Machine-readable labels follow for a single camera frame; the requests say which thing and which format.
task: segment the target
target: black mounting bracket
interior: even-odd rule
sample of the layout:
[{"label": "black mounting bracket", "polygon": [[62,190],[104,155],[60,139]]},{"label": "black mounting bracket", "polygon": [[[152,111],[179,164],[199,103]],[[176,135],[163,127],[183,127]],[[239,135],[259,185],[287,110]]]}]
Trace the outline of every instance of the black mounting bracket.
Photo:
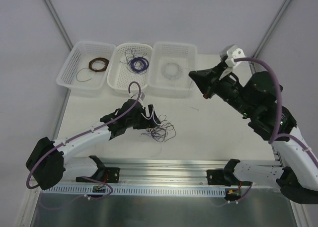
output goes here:
[{"label": "black mounting bracket", "polygon": [[[207,179],[208,179],[208,185],[210,186],[231,186],[231,185],[236,185],[239,186],[239,180],[236,178],[231,182],[226,180],[224,178],[224,173],[223,169],[214,169],[214,170],[207,170]],[[249,181],[243,181],[242,186],[249,186],[250,182]]]},{"label": "black mounting bracket", "polygon": [[106,167],[105,175],[107,177],[106,183],[118,183],[119,182],[119,171],[118,167]]}]

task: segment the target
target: cable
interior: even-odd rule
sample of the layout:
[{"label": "cable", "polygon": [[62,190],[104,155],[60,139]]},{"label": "cable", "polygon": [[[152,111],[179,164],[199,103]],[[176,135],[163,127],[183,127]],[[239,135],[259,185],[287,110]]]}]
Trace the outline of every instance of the cable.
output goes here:
[{"label": "cable", "polygon": [[[89,180],[89,181],[92,181],[92,182],[95,182],[95,183],[99,183],[99,184],[106,185],[106,186],[110,189],[110,192],[109,192],[109,193],[107,193],[107,194],[105,194],[105,195],[103,195],[103,196],[101,196],[101,197],[92,197],[92,196],[89,196],[89,197],[88,197],[89,200],[95,200],[95,201],[97,201],[97,200],[102,200],[102,199],[105,199],[106,197],[108,197],[110,194],[113,193],[113,188],[112,188],[110,185],[108,185],[107,183],[104,183],[104,182],[101,182],[101,181],[96,181],[96,180],[93,180],[93,179],[91,179],[91,178],[89,178],[89,177],[85,177],[85,176],[83,176],[82,178],[84,178],[84,179],[86,179],[86,180]],[[80,197],[87,197],[87,196],[88,196],[87,194],[85,194],[85,195],[78,195],[78,196],[76,196],[75,198],[73,198],[71,201],[69,201],[68,203],[66,203],[66,204],[64,204],[64,205],[62,205],[62,206],[60,206],[60,207],[53,207],[53,208],[51,208],[51,207],[46,207],[46,206],[43,205],[43,203],[42,203],[42,201],[41,201],[41,198],[42,198],[41,195],[40,195],[40,197],[39,197],[39,199],[38,199],[38,202],[39,202],[39,206],[41,206],[43,209],[46,209],[46,210],[49,210],[49,211],[57,211],[57,210],[60,210],[60,209],[63,209],[63,208],[65,208],[65,207],[69,206],[71,203],[73,203],[75,200],[79,199]]]},{"label": "cable", "polygon": [[[129,112],[136,106],[136,104],[139,102],[139,99],[140,99],[140,97],[141,97],[141,87],[140,87],[140,85],[139,85],[136,81],[133,81],[133,82],[131,82],[131,83],[129,84],[128,90],[130,91],[130,86],[131,86],[132,84],[134,84],[134,83],[138,86],[139,92],[138,92],[137,99],[136,99],[136,101],[132,104],[132,106],[130,106],[125,112],[123,112],[121,115],[117,116],[117,117],[114,118],[113,120],[110,120],[109,122],[107,122],[107,123],[105,123],[105,124],[102,124],[102,125],[100,125],[100,126],[94,128],[93,131],[92,131],[92,130],[87,130],[87,131],[85,131],[85,132],[83,132],[83,133],[80,133],[80,134],[78,134],[78,135],[73,136],[72,138],[67,139],[67,140],[65,141],[65,144],[67,144],[67,143],[71,142],[72,140],[77,139],[77,138],[79,138],[79,137],[81,137],[81,136],[83,136],[83,135],[89,134],[89,133],[94,132],[94,131],[96,131],[96,130],[98,130],[98,129],[101,129],[101,128],[103,128],[103,127],[109,125],[109,124],[112,124],[112,123],[116,122],[118,119],[120,119],[120,118],[122,118],[123,116],[125,116],[127,113],[129,113]],[[55,146],[54,148],[52,148],[51,150],[49,150],[47,153],[45,153],[45,154],[35,163],[35,165],[32,167],[32,169],[31,169],[31,171],[30,171],[30,173],[29,173],[29,175],[28,175],[28,177],[27,177],[27,179],[26,179],[26,187],[27,187],[28,189],[34,189],[34,188],[37,188],[37,187],[39,186],[38,184],[35,185],[35,186],[30,186],[30,180],[31,180],[31,177],[32,177],[32,175],[33,175],[35,169],[40,165],[40,163],[41,163],[48,155],[50,155],[52,152],[54,152],[54,151],[57,150],[58,148],[62,147],[63,145],[64,145],[63,143],[58,144],[57,146]]]},{"label": "cable", "polygon": [[144,74],[146,73],[149,67],[149,61],[144,57],[147,55],[145,52],[141,57],[136,56],[137,50],[135,48],[127,49],[125,51],[126,63],[122,62],[127,65],[128,71],[135,74]]},{"label": "cable", "polygon": [[[107,179],[108,179],[108,174],[106,173],[106,175],[104,176],[104,183],[106,183],[106,181],[107,181]],[[100,189],[100,188],[103,188],[105,185],[104,184],[102,184],[101,186],[99,185],[97,188],[98,189]]]},{"label": "cable", "polygon": [[[94,68],[92,67],[93,64],[94,64],[95,62],[97,62],[97,61],[101,61],[101,62],[104,63],[104,67],[103,67],[102,69],[97,70],[97,69],[94,69]],[[93,71],[93,72],[104,72],[104,71],[107,69],[108,64],[109,64],[109,60],[107,60],[106,58],[103,58],[103,57],[98,57],[98,58],[95,58],[95,59],[91,60],[91,61],[88,63],[88,68],[89,68],[91,71]]]},{"label": "cable", "polygon": [[217,208],[218,208],[218,207],[226,206],[227,204],[231,204],[231,203],[236,203],[236,204],[238,204],[239,202],[241,202],[242,200],[244,200],[244,199],[246,198],[246,196],[250,193],[250,191],[251,191],[251,189],[252,189],[252,185],[253,185],[253,182],[251,182],[251,184],[250,184],[248,190],[247,190],[238,200],[236,200],[236,201],[227,201],[227,202],[225,202],[225,203],[223,203],[223,204],[220,204],[220,205],[216,205],[216,204],[212,203],[212,205],[213,205],[214,207],[217,207]]},{"label": "cable", "polygon": [[252,57],[243,57],[243,58],[234,59],[234,61],[235,62],[255,62],[255,63],[262,65],[268,71],[269,75],[271,76],[271,78],[274,82],[274,87],[275,87],[275,91],[276,91],[276,99],[277,99],[277,109],[276,109],[276,120],[275,120],[273,133],[272,133],[272,136],[270,137],[270,140],[269,140],[269,143],[272,144],[275,141],[276,135],[279,132],[280,121],[281,121],[281,117],[282,117],[282,107],[283,107],[282,94],[280,91],[280,86],[279,86],[277,76],[276,76],[275,72],[273,71],[273,69],[266,62],[264,62],[262,60],[252,58]]},{"label": "cable", "polygon": [[[169,68],[170,70],[175,67],[176,70],[174,70],[174,72],[167,72],[167,69]],[[181,66],[179,66],[179,64],[175,63],[175,62],[169,62],[167,64],[165,64],[162,69],[162,75],[170,80],[176,80],[179,79],[182,75],[182,68]]]},{"label": "cable", "polygon": [[308,148],[299,139],[297,139],[295,136],[293,136],[291,134],[278,134],[279,128],[280,128],[280,122],[282,119],[283,101],[282,101],[282,94],[280,91],[279,81],[278,81],[277,76],[276,76],[275,72],[273,71],[273,69],[266,62],[259,60],[259,59],[256,59],[256,58],[252,58],[252,57],[237,58],[237,59],[234,59],[234,61],[235,62],[255,62],[255,63],[258,63],[258,64],[262,65],[268,71],[269,75],[271,76],[271,78],[273,80],[275,92],[276,92],[277,108],[276,108],[275,125],[274,125],[272,136],[269,140],[269,143],[272,144],[276,139],[281,138],[281,137],[287,137],[287,138],[294,140],[296,143],[298,143],[303,148],[303,150],[308,154],[310,159],[313,161],[315,166],[318,168],[318,160],[315,157],[315,155],[311,152],[310,148]]},{"label": "cable", "polygon": [[[157,142],[159,143],[162,143],[162,142],[166,142],[172,138],[174,138],[177,134],[175,128],[174,128],[174,125],[172,125],[168,120],[167,120],[167,116],[164,115],[164,114],[161,114],[159,116],[159,119],[161,116],[164,116],[164,118],[160,121],[161,124],[158,124],[156,121],[155,121],[155,118],[154,118],[154,112],[152,112],[150,118],[147,118],[143,115],[143,117],[147,120],[150,120],[151,118],[154,120],[154,122],[158,125],[157,127],[154,127],[154,128],[148,128],[146,129],[147,133],[142,133],[142,135],[147,135],[151,138],[153,138],[154,140],[156,140]],[[166,139],[169,135],[169,131],[173,131],[174,134],[172,137]]]},{"label": "cable", "polygon": [[76,80],[79,81],[79,82],[86,82],[86,81],[91,80],[91,78],[90,78],[90,79],[87,79],[87,80],[79,80],[79,79],[78,79],[78,74],[80,73],[80,71],[82,71],[82,70],[84,70],[84,69],[89,69],[89,68],[82,68],[82,69],[80,69],[80,70],[76,73],[75,78],[76,78]]},{"label": "cable", "polygon": [[233,72],[231,72],[231,73],[229,74],[229,76],[232,76],[232,77],[235,79],[235,81],[236,81],[237,83],[239,83],[239,78],[238,78],[238,76],[237,76],[236,74],[234,74]]}]

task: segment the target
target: white plastic basket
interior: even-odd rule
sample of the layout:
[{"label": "white plastic basket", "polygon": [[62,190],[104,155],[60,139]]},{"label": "white plastic basket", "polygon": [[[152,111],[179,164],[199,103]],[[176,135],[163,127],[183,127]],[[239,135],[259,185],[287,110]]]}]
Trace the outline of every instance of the white plastic basket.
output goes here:
[{"label": "white plastic basket", "polygon": [[[77,42],[66,59],[57,79],[58,85],[69,89],[99,90],[106,79],[111,67],[116,46],[108,43],[80,41]],[[93,72],[88,68],[88,63],[98,57],[109,60],[105,72]],[[94,69],[101,69],[104,65],[94,63]]]},{"label": "white plastic basket", "polygon": [[195,45],[156,42],[148,71],[148,85],[156,94],[184,96],[194,88],[188,74],[196,69]]},{"label": "white plastic basket", "polygon": [[[149,67],[143,74],[131,72],[126,64],[126,51],[128,49],[135,49],[135,56],[137,57],[141,57],[146,53],[144,58],[146,58],[149,63],[151,62],[150,58],[153,51],[151,46],[141,43],[124,43],[117,47],[112,66],[108,71],[107,83],[111,88],[114,89],[114,91],[123,94],[128,92],[128,85],[132,81],[138,82],[142,91],[144,91],[147,87],[147,73],[149,72],[150,68]],[[137,86],[132,85],[131,91],[138,91]]]}]

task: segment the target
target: metal frame edge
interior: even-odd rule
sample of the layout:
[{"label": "metal frame edge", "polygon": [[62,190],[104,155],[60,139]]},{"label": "metal frame edge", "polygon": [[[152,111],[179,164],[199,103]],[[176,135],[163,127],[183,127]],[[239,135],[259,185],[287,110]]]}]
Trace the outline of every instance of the metal frame edge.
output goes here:
[{"label": "metal frame edge", "polygon": [[306,206],[290,202],[298,227],[313,227]]},{"label": "metal frame edge", "polygon": [[58,16],[51,0],[43,0],[44,1],[44,4],[45,6],[47,7],[48,11],[50,12],[52,18],[53,18],[53,21],[55,22],[55,24],[57,25],[59,31],[60,31],[60,34],[61,36],[63,37],[67,47],[69,48],[69,50],[71,51],[72,48],[73,48],[73,44],[69,38],[69,35],[68,33],[66,32],[65,30],[65,27],[64,25],[62,24],[61,20],[60,20],[60,17]]},{"label": "metal frame edge", "polygon": [[272,20],[271,24],[267,28],[262,40],[260,41],[258,47],[256,48],[256,51],[254,52],[253,56],[254,58],[258,58],[259,54],[262,52],[264,47],[266,46],[267,42],[270,40],[273,32],[278,26],[278,23],[281,21],[283,18],[285,12],[289,8],[290,4],[292,3],[293,0],[284,0],[280,8],[278,9],[274,19]]}]

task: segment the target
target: brown wire coil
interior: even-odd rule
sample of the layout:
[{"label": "brown wire coil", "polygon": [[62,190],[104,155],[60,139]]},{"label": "brown wire coil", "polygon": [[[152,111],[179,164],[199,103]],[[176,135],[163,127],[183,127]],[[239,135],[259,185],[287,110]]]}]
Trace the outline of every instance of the brown wire coil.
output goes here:
[{"label": "brown wire coil", "polygon": [[[101,61],[101,62],[104,62],[105,66],[102,68],[102,69],[94,69],[92,67],[92,65],[94,64],[94,62],[97,62],[97,61]],[[106,69],[107,69],[107,66],[109,64],[109,60],[107,60],[106,58],[103,58],[103,57],[98,57],[98,58],[95,58],[93,60],[91,60],[89,63],[88,63],[88,68],[93,71],[93,72],[104,72]]]}]

